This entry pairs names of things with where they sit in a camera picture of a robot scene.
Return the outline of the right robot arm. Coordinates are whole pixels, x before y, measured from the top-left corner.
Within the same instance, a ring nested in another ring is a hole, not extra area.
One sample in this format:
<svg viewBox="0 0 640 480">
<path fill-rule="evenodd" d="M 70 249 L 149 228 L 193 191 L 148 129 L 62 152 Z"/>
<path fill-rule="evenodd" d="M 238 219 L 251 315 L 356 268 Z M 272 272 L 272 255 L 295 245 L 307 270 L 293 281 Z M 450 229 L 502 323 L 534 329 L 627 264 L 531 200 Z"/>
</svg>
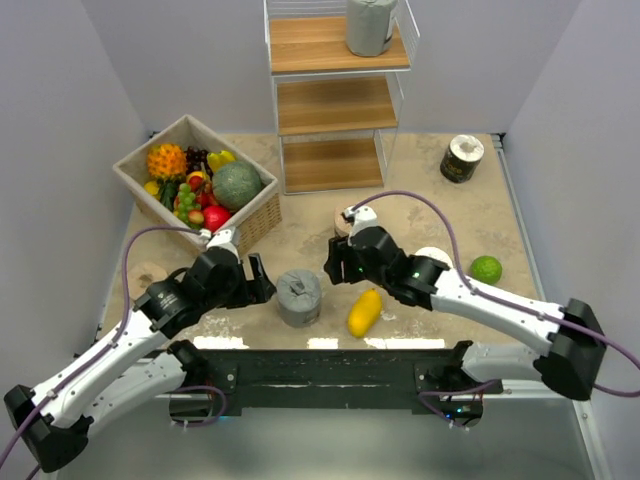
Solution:
<svg viewBox="0 0 640 480">
<path fill-rule="evenodd" d="M 334 285 L 367 280 L 403 305 L 461 316 L 517 340 L 514 346 L 468 347 L 445 369 L 456 392 L 491 380 L 522 379 L 571 400 L 591 397 L 606 346 L 593 309 L 583 301 L 558 305 L 472 281 L 441 250 L 407 254 L 379 226 L 330 239 L 324 270 Z"/>
</svg>

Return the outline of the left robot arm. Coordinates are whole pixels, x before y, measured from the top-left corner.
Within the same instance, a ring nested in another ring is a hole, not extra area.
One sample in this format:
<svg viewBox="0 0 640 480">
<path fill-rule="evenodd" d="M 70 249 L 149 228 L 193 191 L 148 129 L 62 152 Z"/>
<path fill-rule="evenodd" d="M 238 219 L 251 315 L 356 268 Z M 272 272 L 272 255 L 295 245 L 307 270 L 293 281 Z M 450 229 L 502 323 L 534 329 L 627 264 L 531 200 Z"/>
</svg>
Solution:
<svg viewBox="0 0 640 480">
<path fill-rule="evenodd" d="M 275 287 L 257 253 L 248 279 L 232 247 L 213 246 L 189 268 L 149 285 L 123 320 L 49 379 L 16 385 L 3 398 L 14 436 L 1 457 L 22 441 L 42 473 L 73 462 L 109 420 L 164 392 L 196 392 L 207 368 L 181 331 L 216 308 L 244 308 L 271 299 Z"/>
</svg>

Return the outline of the grey roll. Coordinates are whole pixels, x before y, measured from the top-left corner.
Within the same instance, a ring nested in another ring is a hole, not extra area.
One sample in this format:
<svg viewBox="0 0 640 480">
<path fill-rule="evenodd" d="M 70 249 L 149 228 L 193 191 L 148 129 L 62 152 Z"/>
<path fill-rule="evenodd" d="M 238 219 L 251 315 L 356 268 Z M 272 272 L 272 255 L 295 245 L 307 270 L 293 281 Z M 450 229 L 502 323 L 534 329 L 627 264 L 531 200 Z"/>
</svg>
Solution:
<svg viewBox="0 0 640 480">
<path fill-rule="evenodd" d="M 319 319 L 322 289 L 318 277 L 310 270 L 283 273 L 276 282 L 276 299 L 279 315 L 290 327 L 304 328 Z"/>
<path fill-rule="evenodd" d="M 397 0 L 348 0 L 346 45 L 361 57 L 377 57 L 391 47 Z"/>
</svg>

